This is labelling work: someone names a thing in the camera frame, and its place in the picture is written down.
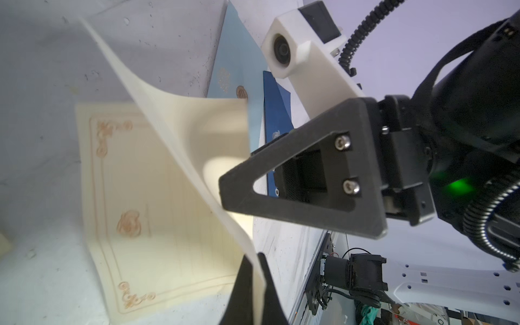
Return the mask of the light teal envelope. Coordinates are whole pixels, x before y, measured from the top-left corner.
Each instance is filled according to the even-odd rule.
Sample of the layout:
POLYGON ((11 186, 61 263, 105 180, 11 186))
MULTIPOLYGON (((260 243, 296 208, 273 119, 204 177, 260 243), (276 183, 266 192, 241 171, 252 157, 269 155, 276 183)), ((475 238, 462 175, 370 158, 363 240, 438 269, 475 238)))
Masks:
POLYGON ((251 151, 257 150, 260 142, 267 69, 260 48, 242 24, 236 8, 228 3, 207 97, 247 100, 251 151))

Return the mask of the dark blue envelope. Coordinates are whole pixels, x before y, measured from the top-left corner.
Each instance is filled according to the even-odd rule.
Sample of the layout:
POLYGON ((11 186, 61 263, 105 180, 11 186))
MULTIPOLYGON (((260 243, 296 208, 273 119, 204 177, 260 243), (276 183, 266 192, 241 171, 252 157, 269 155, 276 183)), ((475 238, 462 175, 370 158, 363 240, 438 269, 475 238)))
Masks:
POLYGON ((266 144, 294 129, 291 117, 291 93, 278 84, 271 72, 264 71, 266 144))

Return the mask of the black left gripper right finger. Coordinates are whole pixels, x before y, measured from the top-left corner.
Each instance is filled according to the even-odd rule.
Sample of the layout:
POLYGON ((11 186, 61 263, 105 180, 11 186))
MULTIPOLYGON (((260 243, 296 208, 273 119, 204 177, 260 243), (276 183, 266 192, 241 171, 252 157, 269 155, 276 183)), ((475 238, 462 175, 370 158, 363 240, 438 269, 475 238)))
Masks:
POLYGON ((266 288, 264 297, 264 312, 262 325, 288 325, 284 315, 276 287, 269 269, 268 261, 263 253, 258 253, 258 258, 264 272, 266 288))

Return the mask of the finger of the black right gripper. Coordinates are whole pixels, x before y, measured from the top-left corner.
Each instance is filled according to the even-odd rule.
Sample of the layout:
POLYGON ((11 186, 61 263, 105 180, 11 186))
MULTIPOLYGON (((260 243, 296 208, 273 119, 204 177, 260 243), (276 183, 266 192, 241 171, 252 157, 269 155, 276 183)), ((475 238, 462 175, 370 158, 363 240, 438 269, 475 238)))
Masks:
POLYGON ((371 239, 387 234, 377 101, 346 100, 219 179, 227 211, 371 239))

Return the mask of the cream lined letter paper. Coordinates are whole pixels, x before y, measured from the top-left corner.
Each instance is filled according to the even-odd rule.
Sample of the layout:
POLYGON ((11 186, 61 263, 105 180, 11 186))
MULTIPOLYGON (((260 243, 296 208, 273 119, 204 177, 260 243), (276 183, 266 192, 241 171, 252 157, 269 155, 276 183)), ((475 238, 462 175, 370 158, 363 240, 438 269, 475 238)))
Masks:
POLYGON ((227 293, 246 261, 245 315, 232 321, 260 324, 266 281, 253 218, 226 211, 219 196, 220 177, 250 153, 246 101, 157 89, 88 33, 132 97, 76 107, 85 234, 110 321, 227 293))

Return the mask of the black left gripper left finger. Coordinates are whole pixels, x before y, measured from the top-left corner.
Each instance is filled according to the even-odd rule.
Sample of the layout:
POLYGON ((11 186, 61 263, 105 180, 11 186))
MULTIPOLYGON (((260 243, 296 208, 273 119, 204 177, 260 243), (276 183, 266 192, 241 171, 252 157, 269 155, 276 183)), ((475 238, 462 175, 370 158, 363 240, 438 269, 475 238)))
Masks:
POLYGON ((236 281, 219 325, 253 324, 253 266, 243 257, 236 281))

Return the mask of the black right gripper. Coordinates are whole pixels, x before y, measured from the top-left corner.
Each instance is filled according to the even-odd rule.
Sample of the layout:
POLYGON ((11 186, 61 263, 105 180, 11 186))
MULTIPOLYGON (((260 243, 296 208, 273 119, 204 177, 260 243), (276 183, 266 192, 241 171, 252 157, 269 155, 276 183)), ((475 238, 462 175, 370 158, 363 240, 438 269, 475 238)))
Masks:
POLYGON ((381 103, 388 217, 474 244, 519 242, 519 15, 455 45, 412 97, 381 103))

